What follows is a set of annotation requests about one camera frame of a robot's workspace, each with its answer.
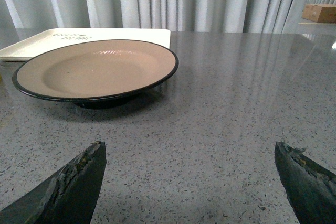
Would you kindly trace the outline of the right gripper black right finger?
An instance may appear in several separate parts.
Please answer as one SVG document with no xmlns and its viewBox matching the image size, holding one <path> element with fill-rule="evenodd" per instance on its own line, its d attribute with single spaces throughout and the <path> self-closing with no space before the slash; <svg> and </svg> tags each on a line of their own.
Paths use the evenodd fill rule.
<svg viewBox="0 0 336 224">
<path fill-rule="evenodd" d="M 335 174 L 284 142 L 275 144 L 275 164 L 300 223 L 335 223 Z"/>
</svg>

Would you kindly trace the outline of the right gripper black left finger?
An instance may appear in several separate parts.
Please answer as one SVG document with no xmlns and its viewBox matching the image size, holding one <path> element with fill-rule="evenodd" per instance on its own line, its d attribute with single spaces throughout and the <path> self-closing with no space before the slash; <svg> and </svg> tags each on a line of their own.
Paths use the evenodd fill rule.
<svg viewBox="0 0 336 224">
<path fill-rule="evenodd" d="M 61 169 L 1 210 L 1 223 L 90 223 L 106 166 L 96 141 Z"/>
</svg>

